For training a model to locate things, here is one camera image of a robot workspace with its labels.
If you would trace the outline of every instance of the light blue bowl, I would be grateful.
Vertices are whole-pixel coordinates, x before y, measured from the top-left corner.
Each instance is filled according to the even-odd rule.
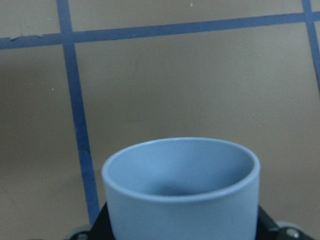
[[[254,240],[260,164],[236,143],[201,137],[127,147],[103,165],[117,240]]]

